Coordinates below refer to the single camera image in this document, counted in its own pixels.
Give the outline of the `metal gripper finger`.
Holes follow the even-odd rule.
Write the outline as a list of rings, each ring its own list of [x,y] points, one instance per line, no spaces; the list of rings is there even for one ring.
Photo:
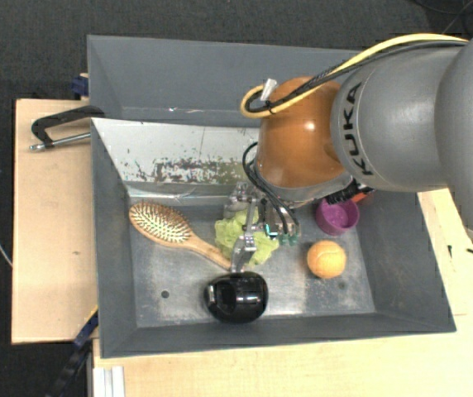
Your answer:
[[[256,243],[253,236],[242,236],[241,237],[241,249],[238,256],[238,271],[242,272],[245,270],[246,265],[249,264],[251,258],[256,252]]]
[[[231,255],[231,272],[242,272],[246,264],[246,258],[251,251],[250,238],[240,235],[233,245]]]

